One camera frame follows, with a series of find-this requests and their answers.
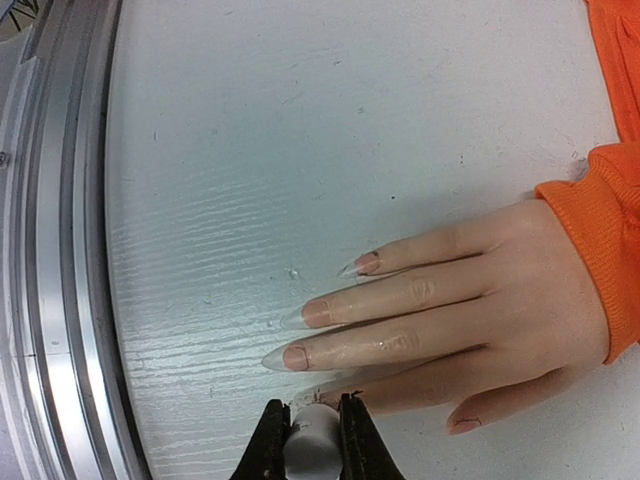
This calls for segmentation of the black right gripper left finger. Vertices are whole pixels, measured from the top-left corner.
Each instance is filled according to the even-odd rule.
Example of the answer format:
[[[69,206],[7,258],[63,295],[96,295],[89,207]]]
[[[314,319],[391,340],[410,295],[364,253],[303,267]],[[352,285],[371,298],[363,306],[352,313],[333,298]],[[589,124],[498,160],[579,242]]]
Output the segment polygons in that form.
[[[285,480],[284,445],[290,430],[290,407],[281,400],[270,400],[230,479]]]

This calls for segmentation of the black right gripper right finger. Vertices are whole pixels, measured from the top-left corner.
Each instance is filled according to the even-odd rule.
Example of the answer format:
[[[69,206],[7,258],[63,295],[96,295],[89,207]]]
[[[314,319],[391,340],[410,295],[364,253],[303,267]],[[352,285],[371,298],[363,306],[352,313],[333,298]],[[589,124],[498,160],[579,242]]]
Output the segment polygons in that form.
[[[339,404],[339,438],[344,480],[404,480],[364,402],[343,394]]]

